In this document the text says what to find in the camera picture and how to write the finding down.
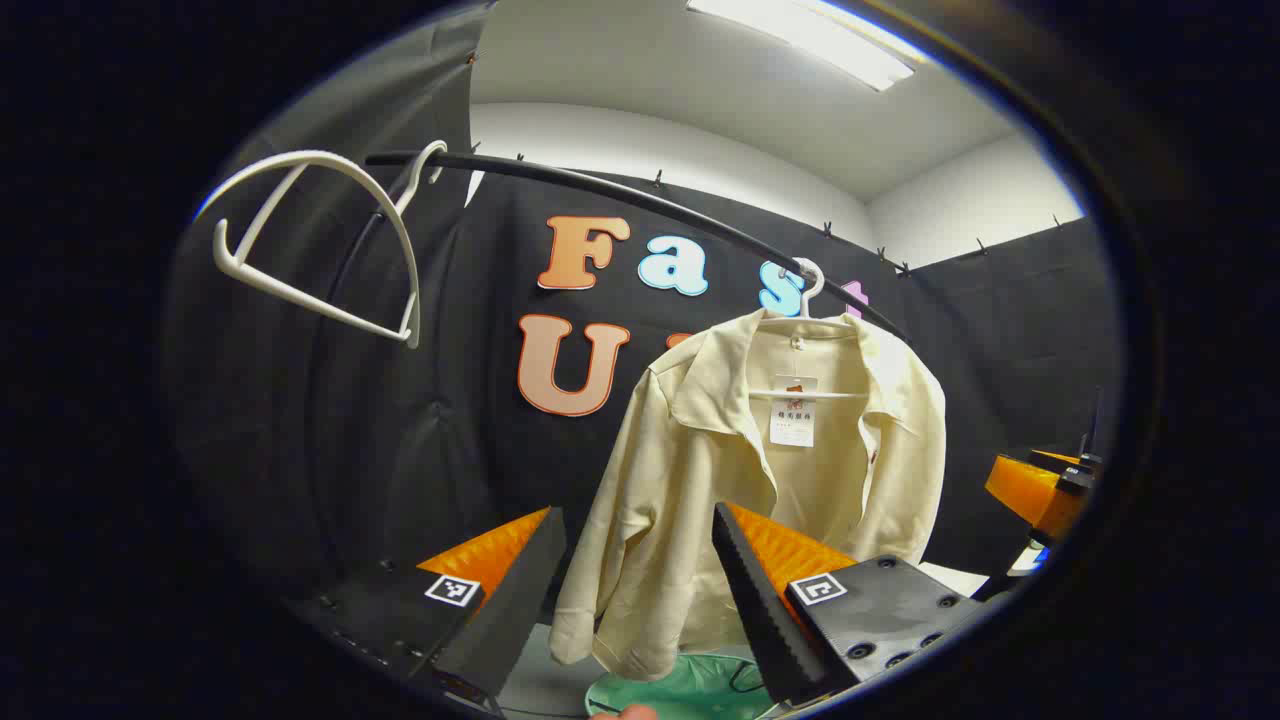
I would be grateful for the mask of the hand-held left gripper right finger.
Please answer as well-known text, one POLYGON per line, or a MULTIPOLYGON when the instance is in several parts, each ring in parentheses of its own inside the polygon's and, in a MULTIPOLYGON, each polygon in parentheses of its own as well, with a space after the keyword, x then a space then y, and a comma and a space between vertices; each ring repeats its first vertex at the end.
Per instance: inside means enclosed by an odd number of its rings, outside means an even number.
POLYGON ((772 700, 824 701, 891 673, 986 616, 986 606, 895 555, 849 556, 736 503, 714 550, 772 700))

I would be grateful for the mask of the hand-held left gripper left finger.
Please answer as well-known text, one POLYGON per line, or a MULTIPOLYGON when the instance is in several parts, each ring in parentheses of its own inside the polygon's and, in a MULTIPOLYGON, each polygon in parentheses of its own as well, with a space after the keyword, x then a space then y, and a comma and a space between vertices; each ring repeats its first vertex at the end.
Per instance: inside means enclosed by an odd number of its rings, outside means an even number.
POLYGON ((566 551, 563 511, 544 507, 430 559, 383 560, 294 602, 365 667, 447 703, 494 703, 566 551))

